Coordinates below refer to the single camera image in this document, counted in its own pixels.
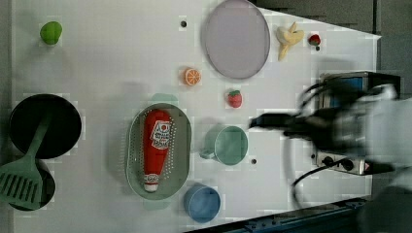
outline light blue bowl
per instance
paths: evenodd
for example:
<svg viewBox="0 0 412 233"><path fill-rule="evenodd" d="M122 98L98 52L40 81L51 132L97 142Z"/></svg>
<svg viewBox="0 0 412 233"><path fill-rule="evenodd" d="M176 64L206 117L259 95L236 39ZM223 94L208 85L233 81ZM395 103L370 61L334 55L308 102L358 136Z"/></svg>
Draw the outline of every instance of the light blue bowl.
<svg viewBox="0 0 412 233"><path fill-rule="evenodd" d="M221 208L221 197L212 187L198 184L185 194L185 210L199 223L212 220Z"/></svg>

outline green toy lime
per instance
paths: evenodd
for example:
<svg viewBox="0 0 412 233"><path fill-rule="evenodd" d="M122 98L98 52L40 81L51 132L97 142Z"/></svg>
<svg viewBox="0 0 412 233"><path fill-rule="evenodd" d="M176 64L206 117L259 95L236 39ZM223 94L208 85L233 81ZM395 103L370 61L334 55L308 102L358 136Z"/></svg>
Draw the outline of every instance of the green toy lime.
<svg viewBox="0 0 412 233"><path fill-rule="evenodd" d="M51 21L46 23L42 30L40 30L40 37L48 45L55 45L58 42L58 39L61 36L62 31L61 24L56 21Z"/></svg>

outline orange slice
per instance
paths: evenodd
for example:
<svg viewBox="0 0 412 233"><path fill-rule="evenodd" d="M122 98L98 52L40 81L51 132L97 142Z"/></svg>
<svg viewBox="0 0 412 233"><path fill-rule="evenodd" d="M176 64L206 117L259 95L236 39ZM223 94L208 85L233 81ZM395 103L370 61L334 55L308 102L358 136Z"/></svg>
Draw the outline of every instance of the orange slice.
<svg viewBox="0 0 412 233"><path fill-rule="evenodd" d="M185 83L187 85L196 85L201 80L200 72L195 69L187 68L185 73Z"/></svg>

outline ketchup bottle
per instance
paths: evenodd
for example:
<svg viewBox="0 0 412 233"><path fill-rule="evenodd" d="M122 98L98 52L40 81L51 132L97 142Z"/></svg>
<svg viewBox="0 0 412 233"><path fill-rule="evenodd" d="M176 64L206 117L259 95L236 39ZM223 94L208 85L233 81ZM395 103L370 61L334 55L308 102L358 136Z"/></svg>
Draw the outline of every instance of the ketchup bottle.
<svg viewBox="0 0 412 233"><path fill-rule="evenodd" d="M163 168L170 140L170 115L162 110L152 110L145 120L143 149L145 155L145 190L157 191L158 178Z"/></svg>

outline white tabletop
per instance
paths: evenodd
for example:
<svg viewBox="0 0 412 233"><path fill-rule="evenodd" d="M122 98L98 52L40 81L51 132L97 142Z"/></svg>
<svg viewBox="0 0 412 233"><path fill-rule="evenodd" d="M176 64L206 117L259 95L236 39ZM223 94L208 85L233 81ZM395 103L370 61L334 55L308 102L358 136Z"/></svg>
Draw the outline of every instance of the white tabletop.
<svg viewBox="0 0 412 233"><path fill-rule="evenodd" d="M280 132L249 130L247 157L226 167L198 156L202 139L215 122L247 129L250 117L292 111L298 93L321 73L375 71L379 37L261 10L271 30L269 58L255 76L235 82L214 70L201 46L203 22L220 2L13 1L14 106L35 93L59 94L75 104L84 124L77 146L47 161L57 184L52 202L33 213L15 211L16 233L182 232L293 209L289 184L314 168L310 144L292 141L287 157ZM186 29L180 27L183 19ZM52 20L61 22L63 34L55 47L47 47L39 31ZM274 32L294 21L306 35L321 35L321 50L305 39L278 62ZM188 66L202 73L197 86L179 79ZM230 88L243 93L241 109L224 102ZM123 162L131 119L157 92L178 97L192 125L193 150L187 183L170 205L149 211L128 187ZM209 223L196 223L185 213L183 196L194 183L214 187L223 199ZM371 179L324 171L300 189L308 204L320 205L369 195Z"/></svg>

